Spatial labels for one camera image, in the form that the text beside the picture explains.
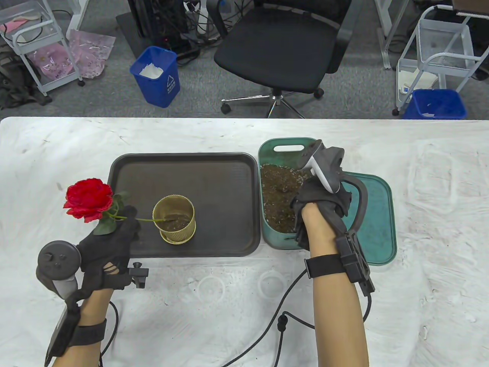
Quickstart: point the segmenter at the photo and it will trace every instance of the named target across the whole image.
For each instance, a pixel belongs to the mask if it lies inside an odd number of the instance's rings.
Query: chrome chair leg
[[[238,97],[238,98],[226,98],[221,99],[222,103],[234,102],[234,101],[260,101],[264,99],[269,99],[269,95],[251,95],[249,97]]]
[[[288,103],[285,99],[282,98],[282,103],[291,111],[295,112],[300,118],[305,118],[304,116],[302,116],[302,114],[297,111],[295,109],[295,107],[293,105],[291,105],[290,103]]]
[[[274,100],[273,103],[271,104],[270,108],[268,109],[268,112],[267,112],[267,115],[265,116],[265,118],[270,118],[270,116],[273,112],[273,109],[275,108],[276,105],[277,105],[277,101]]]

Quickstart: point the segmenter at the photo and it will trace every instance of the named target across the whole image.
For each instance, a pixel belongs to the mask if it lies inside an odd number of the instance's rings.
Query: dirt
[[[290,208],[290,202],[310,174],[265,164],[261,167],[261,176],[265,220],[280,233],[293,233],[295,214]]]
[[[168,232],[184,229],[190,223],[190,218],[185,214],[169,214],[164,220],[164,222],[159,222],[158,226]]]

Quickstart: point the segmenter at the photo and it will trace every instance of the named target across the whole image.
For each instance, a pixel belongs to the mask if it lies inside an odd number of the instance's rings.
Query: white cart
[[[424,72],[438,75],[440,89],[446,89],[447,75],[461,77],[462,81],[456,89],[457,92],[460,92],[489,54],[488,47],[481,56],[474,56],[470,30],[467,25],[472,17],[489,20],[488,15],[458,12],[457,15],[465,17],[462,23],[426,19],[426,15],[435,9],[453,10],[453,7],[435,5],[426,9],[421,15],[396,68],[396,108],[392,111],[394,116],[398,116],[400,111],[405,108]],[[417,60],[406,59],[406,53],[415,38],[418,58]],[[401,71],[414,72],[416,68],[419,72],[409,91],[403,94],[401,92],[403,86],[399,83],[399,73]]]
[[[42,2],[43,4],[41,5],[37,1],[27,1],[0,11],[0,24],[7,24],[19,16],[33,18],[39,16],[37,19],[28,21],[12,32],[9,32],[7,28],[5,32],[2,31],[0,34],[15,53],[22,58],[25,66],[36,81],[39,91],[44,96],[47,96],[47,92],[73,80],[78,79],[78,85],[81,87],[85,85],[85,82],[80,75],[73,54],[68,48],[65,36],[56,23],[47,0],[42,0]],[[73,65],[73,72],[49,83],[42,84],[31,64],[28,62],[26,54],[57,42],[61,42],[68,53],[71,64]]]

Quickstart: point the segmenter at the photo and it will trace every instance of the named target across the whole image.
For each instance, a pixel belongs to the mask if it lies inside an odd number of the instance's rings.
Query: black glove
[[[118,221],[114,232],[104,235],[94,235],[91,232],[76,246],[82,258],[81,270],[85,274],[82,287],[66,300],[68,307],[75,307],[77,301],[90,297],[95,290],[124,289],[131,283],[127,268],[129,250],[131,242],[137,239],[137,233],[141,229],[141,225],[135,219],[136,214],[135,207],[125,206],[118,215],[127,219]],[[113,266],[104,270],[104,266],[109,262],[117,267],[118,274],[109,274],[115,270]]]
[[[324,219],[335,230],[336,235],[341,235],[347,230],[341,218],[348,215],[351,201],[352,193],[346,191],[343,184],[336,194],[331,194],[316,176],[305,180],[290,203],[290,207],[295,212],[295,240],[299,246],[309,250],[309,238],[302,219],[302,209],[307,203],[316,203]]]

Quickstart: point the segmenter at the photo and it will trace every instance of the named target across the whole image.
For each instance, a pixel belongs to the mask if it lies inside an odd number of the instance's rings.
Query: plastic bag
[[[115,37],[71,30],[69,48],[75,55],[76,65],[84,78],[93,79],[102,74],[105,60],[114,46]]]
[[[62,78],[73,71],[68,53],[60,44],[39,48],[28,57],[51,80]]]
[[[80,48],[82,51],[94,55],[99,60],[107,60],[109,58],[114,42],[115,37],[75,29],[71,30],[69,34],[70,47]]]

